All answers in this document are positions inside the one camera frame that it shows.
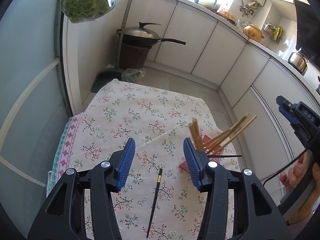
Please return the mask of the person's right hand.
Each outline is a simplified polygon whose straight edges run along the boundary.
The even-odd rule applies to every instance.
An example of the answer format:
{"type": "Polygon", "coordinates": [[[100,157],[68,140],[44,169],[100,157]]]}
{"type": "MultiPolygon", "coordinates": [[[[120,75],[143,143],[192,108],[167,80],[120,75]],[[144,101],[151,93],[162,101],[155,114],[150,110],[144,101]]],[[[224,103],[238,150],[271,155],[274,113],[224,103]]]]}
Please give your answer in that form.
{"type": "MultiPolygon", "coordinates": [[[[288,173],[282,172],[280,174],[280,181],[285,186],[286,191],[292,187],[296,187],[303,179],[308,170],[311,159],[311,151],[306,151],[295,163],[294,167],[290,168],[288,173]]],[[[312,175],[316,182],[313,192],[310,194],[304,204],[291,216],[289,224],[297,224],[309,217],[312,213],[312,208],[319,198],[319,165],[314,163],[312,168],[312,175]]]]}

